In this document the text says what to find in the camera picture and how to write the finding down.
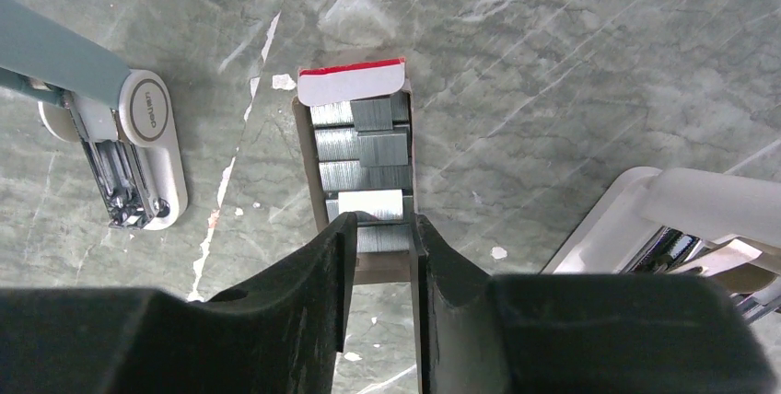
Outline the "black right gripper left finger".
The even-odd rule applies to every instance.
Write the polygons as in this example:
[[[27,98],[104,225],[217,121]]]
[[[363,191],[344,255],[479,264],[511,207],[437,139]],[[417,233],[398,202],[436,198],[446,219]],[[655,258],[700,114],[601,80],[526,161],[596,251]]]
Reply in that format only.
[[[5,289],[5,393],[328,393],[357,219],[205,302],[154,288]]]

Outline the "staple tray with staples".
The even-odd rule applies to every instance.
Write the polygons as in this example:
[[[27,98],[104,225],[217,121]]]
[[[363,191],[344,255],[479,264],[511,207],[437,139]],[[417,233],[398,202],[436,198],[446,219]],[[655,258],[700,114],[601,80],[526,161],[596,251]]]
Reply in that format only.
[[[316,227],[355,214],[356,284],[409,281],[416,184],[405,58],[302,69],[292,109]]]

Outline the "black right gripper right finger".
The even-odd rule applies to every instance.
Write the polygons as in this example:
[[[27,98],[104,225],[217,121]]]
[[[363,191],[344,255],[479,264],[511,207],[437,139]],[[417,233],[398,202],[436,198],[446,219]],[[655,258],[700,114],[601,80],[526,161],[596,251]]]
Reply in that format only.
[[[679,274],[489,274],[418,215],[411,284],[423,393],[771,393],[724,292]]]

